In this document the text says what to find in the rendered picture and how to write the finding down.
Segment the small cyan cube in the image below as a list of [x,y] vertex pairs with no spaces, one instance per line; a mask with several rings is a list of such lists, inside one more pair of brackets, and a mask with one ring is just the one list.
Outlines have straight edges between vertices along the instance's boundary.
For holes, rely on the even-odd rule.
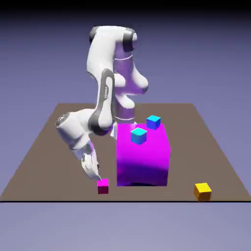
[[131,142],[135,144],[142,144],[147,140],[147,131],[142,128],[135,128],[130,132]]

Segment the large magenta box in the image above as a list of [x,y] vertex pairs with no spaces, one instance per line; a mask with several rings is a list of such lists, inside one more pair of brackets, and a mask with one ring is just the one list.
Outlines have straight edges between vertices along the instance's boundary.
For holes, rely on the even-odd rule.
[[[147,133],[146,142],[131,141],[131,131],[141,128]],[[156,130],[145,124],[119,124],[116,141],[117,185],[135,183],[166,186],[170,162],[170,144],[163,124]]]

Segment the small blue cube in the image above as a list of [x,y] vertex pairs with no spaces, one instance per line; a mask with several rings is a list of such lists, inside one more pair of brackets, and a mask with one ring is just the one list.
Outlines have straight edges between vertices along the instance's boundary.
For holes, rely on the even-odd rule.
[[147,128],[149,129],[156,130],[160,127],[160,124],[161,124],[161,118],[158,116],[150,115],[146,119],[146,125],[147,125]]

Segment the small magenta cube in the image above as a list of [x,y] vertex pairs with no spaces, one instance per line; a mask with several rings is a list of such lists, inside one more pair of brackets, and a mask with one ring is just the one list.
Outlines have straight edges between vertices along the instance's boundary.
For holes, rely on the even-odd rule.
[[109,193],[109,179],[103,178],[97,182],[98,194]]

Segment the small yellow cube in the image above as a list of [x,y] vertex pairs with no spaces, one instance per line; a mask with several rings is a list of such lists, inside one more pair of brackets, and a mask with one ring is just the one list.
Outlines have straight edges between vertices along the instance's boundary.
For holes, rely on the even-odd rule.
[[194,195],[197,201],[209,201],[211,198],[212,190],[208,183],[196,183],[194,186]]

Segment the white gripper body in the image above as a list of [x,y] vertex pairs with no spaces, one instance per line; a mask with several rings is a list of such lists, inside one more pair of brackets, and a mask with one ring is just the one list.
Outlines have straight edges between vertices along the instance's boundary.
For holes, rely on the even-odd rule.
[[99,175],[98,167],[98,159],[96,151],[93,150],[92,153],[87,154],[84,153],[81,159],[81,165],[85,173],[88,175],[89,178],[94,180],[101,180]]

